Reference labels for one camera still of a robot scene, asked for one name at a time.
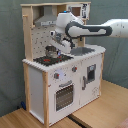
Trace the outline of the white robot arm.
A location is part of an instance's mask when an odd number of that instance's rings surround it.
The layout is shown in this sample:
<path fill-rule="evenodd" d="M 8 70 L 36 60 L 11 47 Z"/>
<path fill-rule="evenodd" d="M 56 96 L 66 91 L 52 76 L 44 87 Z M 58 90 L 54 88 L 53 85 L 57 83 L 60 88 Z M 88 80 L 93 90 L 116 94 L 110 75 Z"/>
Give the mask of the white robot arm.
<path fill-rule="evenodd" d="M 71 51 L 71 39 L 93 36 L 128 38 L 128 19 L 111 19 L 101 25 L 85 25 L 70 11 L 58 14 L 56 28 L 50 32 L 50 43 L 64 53 Z"/>

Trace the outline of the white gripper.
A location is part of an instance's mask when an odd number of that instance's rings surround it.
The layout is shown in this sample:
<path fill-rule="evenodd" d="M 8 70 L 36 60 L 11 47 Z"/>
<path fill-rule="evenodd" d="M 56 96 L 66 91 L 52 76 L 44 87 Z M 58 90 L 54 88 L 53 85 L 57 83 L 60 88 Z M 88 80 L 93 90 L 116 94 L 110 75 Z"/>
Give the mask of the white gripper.
<path fill-rule="evenodd" d="M 57 33 L 56 31 L 51 31 L 50 37 L 50 44 L 66 54 L 68 54 L 74 47 L 74 44 L 70 39 L 65 38 L 63 34 Z"/>

